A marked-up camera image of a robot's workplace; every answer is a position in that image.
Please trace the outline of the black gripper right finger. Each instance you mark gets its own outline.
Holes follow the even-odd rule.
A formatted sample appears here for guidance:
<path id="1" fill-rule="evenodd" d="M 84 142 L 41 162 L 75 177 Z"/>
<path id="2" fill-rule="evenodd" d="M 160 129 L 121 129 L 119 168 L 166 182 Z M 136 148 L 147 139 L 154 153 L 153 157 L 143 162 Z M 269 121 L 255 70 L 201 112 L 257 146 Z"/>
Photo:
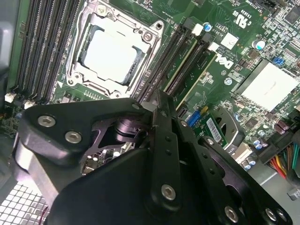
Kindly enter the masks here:
<path id="1" fill-rule="evenodd" d="M 166 95 L 180 146 L 203 189 L 204 215 L 210 225 L 291 225 L 289 214 L 250 174 L 205 136 L 198 140 L 178 118 L 173 98 Z"/>

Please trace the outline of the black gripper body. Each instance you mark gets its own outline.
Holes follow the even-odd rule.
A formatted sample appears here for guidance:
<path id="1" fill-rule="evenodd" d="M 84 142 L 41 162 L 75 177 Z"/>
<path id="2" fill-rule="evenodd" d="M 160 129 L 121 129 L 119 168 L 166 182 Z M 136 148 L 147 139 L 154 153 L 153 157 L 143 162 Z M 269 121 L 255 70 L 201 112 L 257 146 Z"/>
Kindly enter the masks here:
<path id="1" fill-rule="evenodd" d="M 217 225 L 198 172 L 170 149 L 130 151 L 75 180 L 48 225 Z"/>

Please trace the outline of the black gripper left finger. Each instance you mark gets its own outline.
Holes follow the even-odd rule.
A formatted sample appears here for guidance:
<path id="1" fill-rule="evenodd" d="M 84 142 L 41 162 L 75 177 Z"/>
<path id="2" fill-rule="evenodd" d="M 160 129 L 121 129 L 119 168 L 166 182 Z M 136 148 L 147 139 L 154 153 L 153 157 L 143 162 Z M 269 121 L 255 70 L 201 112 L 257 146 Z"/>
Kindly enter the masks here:
<path id="1" fill-rule="evenodd" d="M 145 109 L 132 98 L 37 105 L 27 109 L 15 140 L 15 161 L 50 209 L 75 180 L 133 150 L 179 154 L 166 93 Z"/>

